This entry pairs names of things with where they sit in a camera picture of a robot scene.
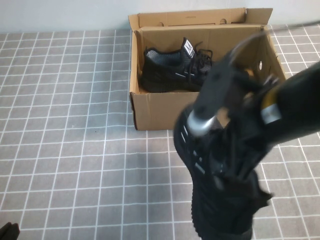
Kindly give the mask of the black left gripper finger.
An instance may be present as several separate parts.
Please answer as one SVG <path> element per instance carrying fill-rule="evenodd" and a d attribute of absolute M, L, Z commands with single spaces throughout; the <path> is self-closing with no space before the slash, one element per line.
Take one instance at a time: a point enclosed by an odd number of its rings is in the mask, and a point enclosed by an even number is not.
<path fill-rule="evenodd" d="M 8 240 L 10 238 L 9 230 L 12 226 L 11 222 L 7 222 L 3 227 L 0 228 L 0 240 Z"/>
<path fill-rule="evenodd" d="M 20 235 L 19 225 L 17 223 L 13 223 L 9 229 L 9 239 L 17 240 Z"/>

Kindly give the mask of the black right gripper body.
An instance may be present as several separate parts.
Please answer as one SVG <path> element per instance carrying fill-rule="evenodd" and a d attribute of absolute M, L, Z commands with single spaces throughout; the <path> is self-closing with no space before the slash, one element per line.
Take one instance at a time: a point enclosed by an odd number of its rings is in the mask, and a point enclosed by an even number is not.
<path fill-rule="evenodd" d="M 256 167 L 269 153 L 264 137 L 265 123 L 261 99 L 226 100 L 229 121 L 220 134 L 217 157 L 218 175 L 256 175 Z"/>

